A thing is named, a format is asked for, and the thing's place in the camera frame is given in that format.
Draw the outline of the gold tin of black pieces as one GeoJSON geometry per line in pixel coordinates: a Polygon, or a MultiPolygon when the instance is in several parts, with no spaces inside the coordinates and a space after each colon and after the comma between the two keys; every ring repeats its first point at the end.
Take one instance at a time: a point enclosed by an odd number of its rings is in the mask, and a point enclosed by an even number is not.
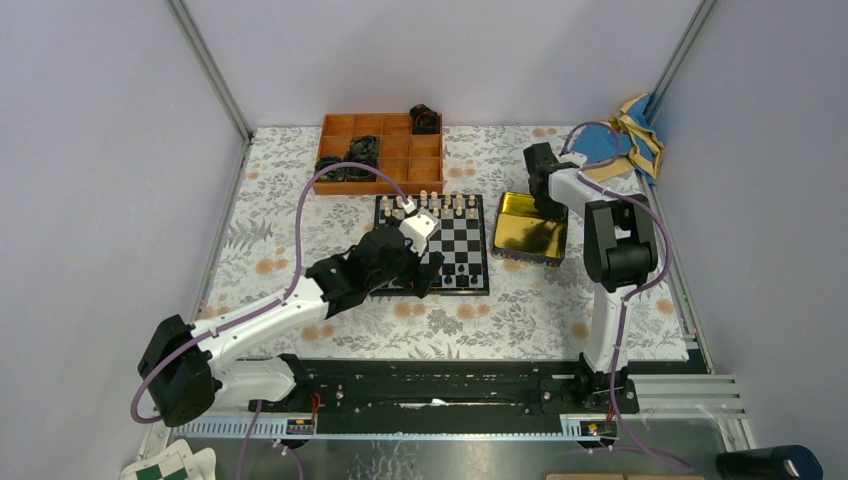
{"type": "Polygon", "coordinates": [[[497,209],[492,254],[503,259],[559,267],[565,259],[568,220],[547,219],[529,194],[505,192],[497,209]]]}

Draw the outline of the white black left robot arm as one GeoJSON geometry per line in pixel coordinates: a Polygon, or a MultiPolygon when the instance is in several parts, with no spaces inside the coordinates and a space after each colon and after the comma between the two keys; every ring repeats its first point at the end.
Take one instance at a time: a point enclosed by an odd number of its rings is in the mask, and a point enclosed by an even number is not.
{"type": "Polygon", "coordinates": [[[383,225],[350,251],[316,262],[290,291],[194,324],[178,315],[162,320],[137,367],[141,389],[158,412],[151,420],[177,427],[210,409],[259,400],[301,409],[311,388],[303,374],[282,356],[247,360],[245,354],[289,330],[353,309],[390,282],[426,296],[443,261],[422,260],[438,229],[427,215],[383,225]]]}

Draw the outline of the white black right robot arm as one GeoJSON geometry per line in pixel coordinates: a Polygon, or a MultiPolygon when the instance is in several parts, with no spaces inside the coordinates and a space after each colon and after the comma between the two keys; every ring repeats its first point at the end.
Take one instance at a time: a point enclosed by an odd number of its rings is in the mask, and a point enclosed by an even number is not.
{"type": "Polygon", "coordinates": [[[642,195],[625,196],[589,179],[571,162],[560,162],[548,142],[523,150],[529,191],[545,219],[569,213],[583,220],[583,264],[594,284],[590,337],[582,352],[592,374],[573,386],[575,402],[597,412],[613,398],[603,375],[627,365],[627,303],[659,263],[653,219],[642,195]]]}

